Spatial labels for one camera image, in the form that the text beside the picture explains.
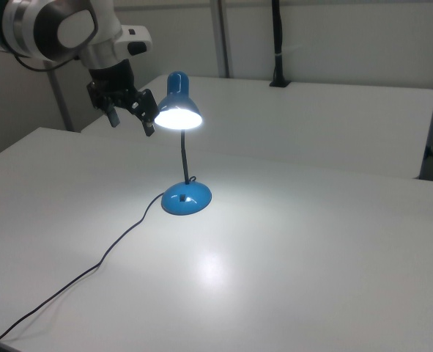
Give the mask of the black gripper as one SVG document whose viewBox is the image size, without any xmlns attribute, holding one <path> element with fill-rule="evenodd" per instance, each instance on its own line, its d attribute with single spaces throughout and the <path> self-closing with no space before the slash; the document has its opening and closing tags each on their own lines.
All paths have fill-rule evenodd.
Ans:
<svg viewBox="0 0 433 352">
<path fill-rule="evenodd" d="M 134 74 L 128 59 L 111 67 L 89 70 L 92 81 L 87 91 L 92 105 L 107 116 L 112 128 L 120 124 L 115 106 L 130 110 L 142 123 L 146 136 L 155 132 L 155 118 L 159 114 L 158 105 L 149 89 L 136 90 Z"/>
</svg>

